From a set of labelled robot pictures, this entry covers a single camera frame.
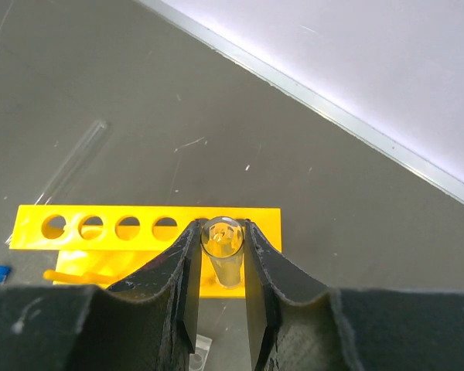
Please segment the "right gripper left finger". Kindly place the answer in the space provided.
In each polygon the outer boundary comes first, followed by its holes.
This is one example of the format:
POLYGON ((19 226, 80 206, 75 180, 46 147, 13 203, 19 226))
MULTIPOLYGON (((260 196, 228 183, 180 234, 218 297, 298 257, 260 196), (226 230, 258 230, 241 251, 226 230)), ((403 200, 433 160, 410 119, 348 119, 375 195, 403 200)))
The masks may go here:
POLYGON ((200 231, 108 288, 1 285, 0 370, 186 370, 196 348, 200 231))

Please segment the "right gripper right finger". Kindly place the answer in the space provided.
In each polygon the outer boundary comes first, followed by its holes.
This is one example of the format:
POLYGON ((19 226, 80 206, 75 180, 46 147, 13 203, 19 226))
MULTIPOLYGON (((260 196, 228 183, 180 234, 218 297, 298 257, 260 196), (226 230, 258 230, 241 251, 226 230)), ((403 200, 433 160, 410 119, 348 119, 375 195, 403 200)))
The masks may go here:
POLYGON ((244 225, 255 370, 464 370, 464 291, 331 288, 244 225))

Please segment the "long glass tube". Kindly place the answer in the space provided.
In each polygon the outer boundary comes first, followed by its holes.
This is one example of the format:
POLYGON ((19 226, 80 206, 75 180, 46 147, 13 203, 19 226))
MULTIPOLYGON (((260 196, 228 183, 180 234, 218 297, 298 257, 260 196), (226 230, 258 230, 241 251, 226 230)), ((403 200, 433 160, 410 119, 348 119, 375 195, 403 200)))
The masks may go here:
POLYGON ((202 228, 200 242, 209 257, 218 283, 226 289, 237 288, 241 279, 244 259, 242 225, 228 216, 207 220, 202 228))
POLYGON ((94 121, 45 185, 35 205, 61 204, 111 134, 111 125, 94 121))

